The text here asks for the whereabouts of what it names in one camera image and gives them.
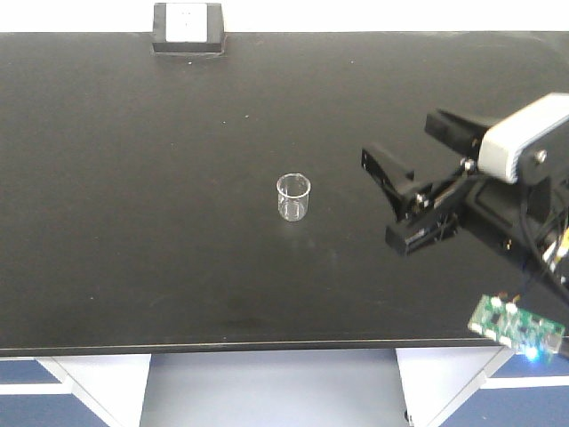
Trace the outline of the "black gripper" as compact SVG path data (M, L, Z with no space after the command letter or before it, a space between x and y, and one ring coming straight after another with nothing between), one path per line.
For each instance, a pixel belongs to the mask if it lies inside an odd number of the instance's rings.
M478 160L495 117L453 113L426 116L424 131L462 157ZM510 263L541 278L562 302L568 285L545 257L561 246L568 228L568 184L546 178L539 184L507 184L461 165L440 181L416 181L415 172L379 145L363 147L361 166L380 186L396 220L386 241L407 256L464 229Z

